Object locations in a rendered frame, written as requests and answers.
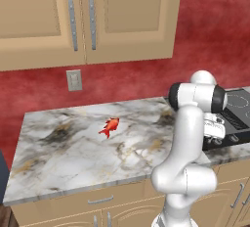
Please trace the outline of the beige base cupboard door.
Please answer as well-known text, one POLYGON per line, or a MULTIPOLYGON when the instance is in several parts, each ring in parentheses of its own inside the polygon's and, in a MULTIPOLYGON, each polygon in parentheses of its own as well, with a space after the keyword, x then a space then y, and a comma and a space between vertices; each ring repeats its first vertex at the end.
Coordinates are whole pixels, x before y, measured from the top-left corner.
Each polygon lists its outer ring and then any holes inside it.
POLYGON ((214 165, 218 186, 214 193, 197 200, 190 215, 199 227, 250 227, 250 201, 243 206, 250 193, 250 160, 214 165), (242 182, 244 191, 235 208, 233 186, 242 182))
POLYGON ((94 215, 98 217, 98 227, 102 227, 102 212, 100 210, 73 214, 21 227, 94 227, 94 215))
POLYGON ((107 212, 111 214, 112 227, 151 227, 154 218, 161 212, 165 197, 121 204, 103 209, 103 227, 107 227, 107 212))

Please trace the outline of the grey wall socket plate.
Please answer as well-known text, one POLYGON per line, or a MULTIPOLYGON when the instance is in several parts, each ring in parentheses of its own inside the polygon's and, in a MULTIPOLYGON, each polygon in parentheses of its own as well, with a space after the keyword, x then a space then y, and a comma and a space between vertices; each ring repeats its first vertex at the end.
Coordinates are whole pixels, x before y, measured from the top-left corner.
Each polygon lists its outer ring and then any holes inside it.
POLYGON ((81 70, 68 70, 66 72, 67 85, 69 91, 80 91, 82 89, 81 70))

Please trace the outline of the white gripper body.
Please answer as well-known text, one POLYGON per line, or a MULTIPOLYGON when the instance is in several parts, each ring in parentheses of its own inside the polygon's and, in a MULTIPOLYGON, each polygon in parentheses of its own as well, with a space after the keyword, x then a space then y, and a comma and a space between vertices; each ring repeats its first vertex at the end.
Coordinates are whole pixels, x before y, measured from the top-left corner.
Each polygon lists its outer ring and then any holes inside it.
POLYGON ((204 135, 206 137, 224 139, 226 136, 226 129, 221 123, 205 121, 204 135))

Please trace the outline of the dark grey appliance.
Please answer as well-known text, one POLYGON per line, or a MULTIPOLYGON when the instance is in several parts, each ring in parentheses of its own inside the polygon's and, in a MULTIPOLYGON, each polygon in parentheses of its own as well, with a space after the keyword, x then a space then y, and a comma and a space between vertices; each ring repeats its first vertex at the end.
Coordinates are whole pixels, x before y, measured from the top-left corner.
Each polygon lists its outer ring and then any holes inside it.
POLYGON ((0 204, 3 203, 9 175, 10 171, 8 165, 4 159, 2 151, 0 150, 0 204))

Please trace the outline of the black hob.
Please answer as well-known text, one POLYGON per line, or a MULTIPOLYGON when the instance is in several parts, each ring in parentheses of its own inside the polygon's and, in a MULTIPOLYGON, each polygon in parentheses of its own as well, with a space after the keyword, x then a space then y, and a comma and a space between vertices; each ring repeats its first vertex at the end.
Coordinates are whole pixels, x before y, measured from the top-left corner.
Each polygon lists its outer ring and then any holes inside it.
POLYGON ((244 89, 227 92, 219 85, 174 83, 168 103, 177 113, 173 150, 201 152, 250 142, 250 93, 244 89), (204 122, 221 123, 224 139, 206 137, 204 122), (230 135, 238 137, 232 142, 230 135))

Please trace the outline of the beige drawer front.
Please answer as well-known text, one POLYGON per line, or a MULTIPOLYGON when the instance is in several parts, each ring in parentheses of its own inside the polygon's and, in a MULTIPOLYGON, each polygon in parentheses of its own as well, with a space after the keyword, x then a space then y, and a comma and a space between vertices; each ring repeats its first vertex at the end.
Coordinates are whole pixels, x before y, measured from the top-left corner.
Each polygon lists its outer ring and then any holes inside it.
POLYGON ((139 182, 79 192, 49 200, 17 204, 12 206, 12 211, 15 216, 19 216, 22 213, 30 213, 31 215, 48 214, 50 217, 66 216, 73 213, 100 209, 117 204, 131 203, 157 196, 161 196, 161 193, 157 193, 153 189, 151 182, 145 179, 139 182), (94 201, 109 198, 111 195, 114 196, 114 199, 110 202, 88 204, 88 200, 94 201))

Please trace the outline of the beige wall cupboard door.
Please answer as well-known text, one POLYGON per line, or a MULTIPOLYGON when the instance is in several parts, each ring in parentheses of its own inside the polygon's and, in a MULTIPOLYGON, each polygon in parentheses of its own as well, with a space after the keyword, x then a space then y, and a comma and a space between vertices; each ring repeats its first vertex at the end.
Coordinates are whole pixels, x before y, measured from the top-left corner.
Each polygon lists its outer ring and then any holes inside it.
POLYGON ((180 0, 94 0, 96 50, 89 1, 82 0, 86 62, 119 63, 173 55, 180 0))
POLYGON ((0 0, 0 71, 83 65, 80 0, 73 0, 74 51, 68 0, 0 0))

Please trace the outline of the orange red fish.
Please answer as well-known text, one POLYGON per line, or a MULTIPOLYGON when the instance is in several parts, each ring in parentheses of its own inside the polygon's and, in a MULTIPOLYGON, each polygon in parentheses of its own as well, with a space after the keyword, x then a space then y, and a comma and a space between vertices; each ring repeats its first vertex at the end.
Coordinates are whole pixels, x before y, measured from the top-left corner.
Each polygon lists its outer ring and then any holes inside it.
POLYGON ((100 131, 100 134, 104 134, 106 138, 109 138, 109 133, 117 129, 119 124, 118 117, 111 117, 109 120, 105 122, 104 129, 100 131))

